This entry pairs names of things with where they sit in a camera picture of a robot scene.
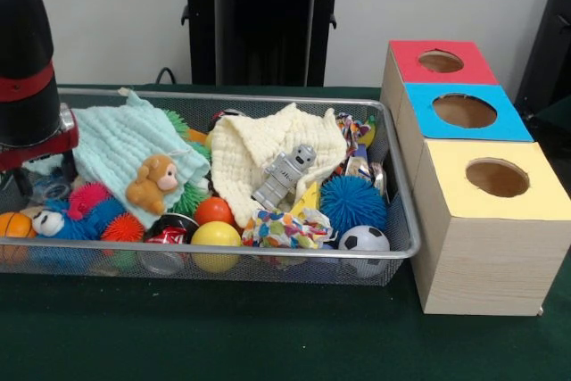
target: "light blue cloth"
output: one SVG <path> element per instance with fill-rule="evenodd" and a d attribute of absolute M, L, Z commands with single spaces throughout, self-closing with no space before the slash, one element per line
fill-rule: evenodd
<path fill-rule="evenodd" d="M 177 165 L 177 190 L 164 197 L 167 208 L 176 203 L 184 184 L 193 185 L 210 169 L 206 159 L 188 145 L 177 133 L 167 115 L 128 91 L 126 103 L 120 107 L 74 109 L 79 126 L 79 145 L 73 155 L 79 175 L 87 182 L 101 182 L 150 228 L 159 218 L 127 201 L 127 186 L 137 177 L 137 170 L 151 155 L 165 153 Z M 42 161 L 27 163 L 30 171 L 47 175 L 62 163 L 56 155 Z"/>

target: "red ball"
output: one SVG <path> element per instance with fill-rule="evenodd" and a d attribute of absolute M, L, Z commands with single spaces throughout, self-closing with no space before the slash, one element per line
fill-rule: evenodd
<path fill-rule="evenodd" d="M 234 216 L 228 203 L 217 196 L 211 196 L 200 203 L 194 212 L 194 220 L 199 225 L 215 221 L 234 225 Z"/>

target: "green spiky ball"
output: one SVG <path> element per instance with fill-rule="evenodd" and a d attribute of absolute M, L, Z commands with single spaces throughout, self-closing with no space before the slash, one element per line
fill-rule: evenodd
<path fill-rule="evenodd" d="M 185 184 L 185 191 L 180 200 L 172 206 L 169 212 L 184 214 L 192 218 L 198 205 L 206 198 L 208 198 L 208 195 L 202 189 L 188 182 Z"/>
<path fill-rule="evenodd" d="M 200 155 L 206 158 L 206 161 L 212 161 L 212 153 L 211 150 L 206 147 L 205 145 L 201 145 L 198 142 L 190 142 L 190 145 L 195 149 Z"/>
<path fill-rule="evenodd" d="M 165 113 L 165 115 L 167 115 L 167 118 L 169 118 L 169 121 L 172 124 L 172 126 L 175 128 L 175 131 L 177 131 L 177 134 L 182 138 L 186 139 L 190 127 L 188 127 L 188 124 L 186 124 L 182 116 L 180 116 L 178 113 L 174 111 L 169 111 L 166 109 L 163 110 L 163 112 Z"/>

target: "stacked boxes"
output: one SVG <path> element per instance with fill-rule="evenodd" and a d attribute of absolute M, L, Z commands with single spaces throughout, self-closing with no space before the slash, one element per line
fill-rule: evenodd
<path fill-rule="evenodd" d="M 381 101 L 421 222 L 424 311 L 537 314 L 571 245 L 571 201 L 476 45 L 391 42 Z"/>

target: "round hole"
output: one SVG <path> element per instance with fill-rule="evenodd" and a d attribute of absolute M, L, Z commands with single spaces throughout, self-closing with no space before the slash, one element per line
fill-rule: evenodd
<path fill-rule="evenodd" d="M 472 185 L 490 195 L 511 198 L 529 189 L 529 177 L 517 165 L 495 158 L 475 160 L 468 165 L 466 177 Z"/>
<path fill-rule="evenodd" d="M 483 128 L 492 125 L 498 113 L 488 103 L 472 95 L 447 94 L 432 103 L 444 122 L 462 128 Z"/>
<path fill-rule="evenodd" d="M 427 69 L 438 73 L 453 73 L 464 68 L 464 62 L 458 56 L 438 49 L 425 52 L 420 55 L 418 61 Z"/>

